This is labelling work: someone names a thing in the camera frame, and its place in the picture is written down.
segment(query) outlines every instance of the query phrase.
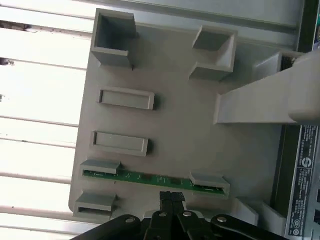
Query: raised plastic bracket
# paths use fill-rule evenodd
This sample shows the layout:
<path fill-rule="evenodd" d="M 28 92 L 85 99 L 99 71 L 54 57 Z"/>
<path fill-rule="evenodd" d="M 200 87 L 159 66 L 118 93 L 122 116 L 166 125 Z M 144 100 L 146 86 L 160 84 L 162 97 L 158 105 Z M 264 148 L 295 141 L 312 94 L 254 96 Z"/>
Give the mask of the raised plastic bracket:
<path fill-rule="evenodd" d="M 137 36 L 132 13 L 97 8 L 92 33 L 92 54 L 102 65 L 132 67 L 130 40 Z"/>

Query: green circuit board edge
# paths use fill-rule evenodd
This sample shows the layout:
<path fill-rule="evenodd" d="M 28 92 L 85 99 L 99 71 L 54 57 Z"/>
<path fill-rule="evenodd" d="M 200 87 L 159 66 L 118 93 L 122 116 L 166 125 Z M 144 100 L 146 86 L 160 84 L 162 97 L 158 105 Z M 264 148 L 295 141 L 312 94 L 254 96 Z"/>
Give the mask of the green circuit board edge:
<path fill-rule="evenodd" d="M 92 178 L 146 184 L 152 186 L 189 190 L 193 192 L 203 192 L 225 196 L 224 190 L 221 187 L 194 185 L 188 178 L 169 177 L 163 175 L 148 174 L 143 172 L 128 171 L 124 169 L 117 170 L 116 174 L 92 170 L 83 170 L 82 175 Z"/>

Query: label sticker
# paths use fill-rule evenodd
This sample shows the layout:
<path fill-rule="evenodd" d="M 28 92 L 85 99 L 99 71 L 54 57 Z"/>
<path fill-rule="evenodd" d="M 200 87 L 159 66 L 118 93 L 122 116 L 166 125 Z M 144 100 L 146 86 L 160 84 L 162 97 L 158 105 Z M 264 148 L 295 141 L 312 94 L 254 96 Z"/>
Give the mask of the label sticker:
<path fill-rule="evenodd" d="M 291 236 L 302 237 L 304 235 L 317 132 L 317 126 L 304 125 L 301 129 L 288 232 Z"/>

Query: metal screw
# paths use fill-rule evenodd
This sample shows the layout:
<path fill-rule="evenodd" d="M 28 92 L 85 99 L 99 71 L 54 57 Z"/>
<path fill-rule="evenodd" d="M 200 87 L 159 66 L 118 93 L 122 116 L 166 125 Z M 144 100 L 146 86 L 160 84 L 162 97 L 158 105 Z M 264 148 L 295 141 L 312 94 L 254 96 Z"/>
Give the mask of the metal screw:
<path fill-rule="evenodd" d="M 159 217 L 165 217 L 165 216 L 167 216 L 167 213 L 166 212 L 161 212 L 161 213 L 159 213 Z"/>
<path fill-rule="evenodd" d="M 224 216 L 218 216 L 217 217 L 218 222 L 220 223 L 225 223 L 227 221 L 227 219 Z"/>
<path fill-rule="evenodd" d="M 129 217 L 125 220 L 127 224 L 132 223 L 135 219 L 133 217 Z"/>
<path fill-rule="evenodd" d="M 189 211 L 185 211 L 182 215 L 185 217 L 190 217 L 192 215 L 192 213 Z"/>

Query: gray plastic block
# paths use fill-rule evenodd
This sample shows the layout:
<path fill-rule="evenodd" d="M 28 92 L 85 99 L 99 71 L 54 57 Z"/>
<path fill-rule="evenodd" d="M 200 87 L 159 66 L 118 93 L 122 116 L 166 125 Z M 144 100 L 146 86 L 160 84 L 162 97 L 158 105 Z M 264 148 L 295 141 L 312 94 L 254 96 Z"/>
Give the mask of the gray plastic block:
<path fill-rule="evenodd" d="M 75 201 L 73 216 L 108 221 L 112 215 L 112 206 L 116 195 L 98 195 L 83 192 Z"/>
<path fill-rule="evenodd" d="M 91 147 L 98 151 L 135 156 L 147 155 L 148 139 L 93 131 Z"/>
<path fill-rule="evenodd" d="M 196 62 L 191 70 L 189 78 L 214 79 L 219 81 L 229 73 L 232 73 L 232 69 L 229 67 Z"/>
<path fill-rule="evenodd" d="M 231 216 L 240 219 L 248 224 L 257 226 L 259 214 L 248 204 L 238 198 L 232 200 Z"/>
<path fill-rule="evenodd" d="M 88 159 L 80 164 L 80 172 L 82 173 L 84 170 L 90 170 L 107 174 L 116 174 L 120 165 L 120 161 Z"/>
<path fill-rule="evenodd" d="M 298 58 L 292 67 L 288 115 L 308 125 L 320 124 L 320 49 Z"/>
<path fill-rule="evenodd" d="M 132 66 L 128 40 L 137 35 L 132 13 L 97 8 L 91 52 L 102 65 Z"/>
<path fill-rule="evenodd" d="M 131 67 L 133 65 L 129 51 L 94 46 L 91 52 L 102 65 L 120 67 Z"/>
<path fill-rule="evenodd" d="M 284 236 L 286 219 L 260 200 L 242 199 L 259 214 L 258 226 L 274 234 Z"/>
<path fill-rule="evenodd" d="M 192 43 L 192 47 L 194 49 L 218 51 L 221 46 L 234 34 L 235 32 L 232 30 L 203 25 L 198 31 Z"/>
<path fill-rule="evenodd" d="M 304 78 L 304 74 L 308 73 L 307 80 L 310 81 L 313 75 L 311 72 L 315 73 L 318 68 L 316 64 L 313 68 L 303 68 L 302 65 L 296 66 L 294 64 L 293 67 L 280 71 L 282 60 L 285 57 L 297 58 L 301 55 L 302 53 L 299 52 L 281 51 L 253 66 L 252 76 L 256 81 L 225 94 L 218 94 L 213 122 L 293 124 L 299 121 L 303 123 L 303 118 L 290 116 L 288 105 L 294 102 L 298 106 L 304 102 L 307 103 L 304 109 L 310 109 L 312 104 L 308 102 L 310 98 L 305 97 L 310 94 L 302 92 L 307 89 L 317 89 L 315 83 L 318 82 L 319 77 L 314 74 L 314 80 L 310 87 L 306 87 L 306 81 L 301 81 L 301 79 Z M 293 79 L 296 79 L 296 85 L 299 87 L 295 88 L 296 92 L 291 94 L 292 98 L 290 98 L 290 90 L 294 86 Z M 318 96 L 317 90 L 314 91 L 314 96 Z M 318 99 L 317 97 L 314 99 L 312 102 L 316 104 L 313 109 L 317 109 Z M 297 112 L 301 114 L 303 109 L 299 109 Z"/>
<path fill-rule="evenodd" d="M 222 188 L 224 192 L 224 197 L 228 198 L 229 196 L 230 184 L 220 175 L 208 175 L 199 172 L 190 172 L 189 178 L 194 185 Z"/>
<path fill-rule="evenodd" d="M 97 102 L 137 109 L 152 110 L 155 94 L 150 91 L 140 91 L 122 87 L 101 87 Z"/>
<path fill-rule="evenodd" d="M 192 44 L 194 50 L 199 53 L 198 61 L 192 67 L 189 78 L 219 81 L 232 73 L 236 38 L 237 31 L 213 26 L 201 26 Z"/>

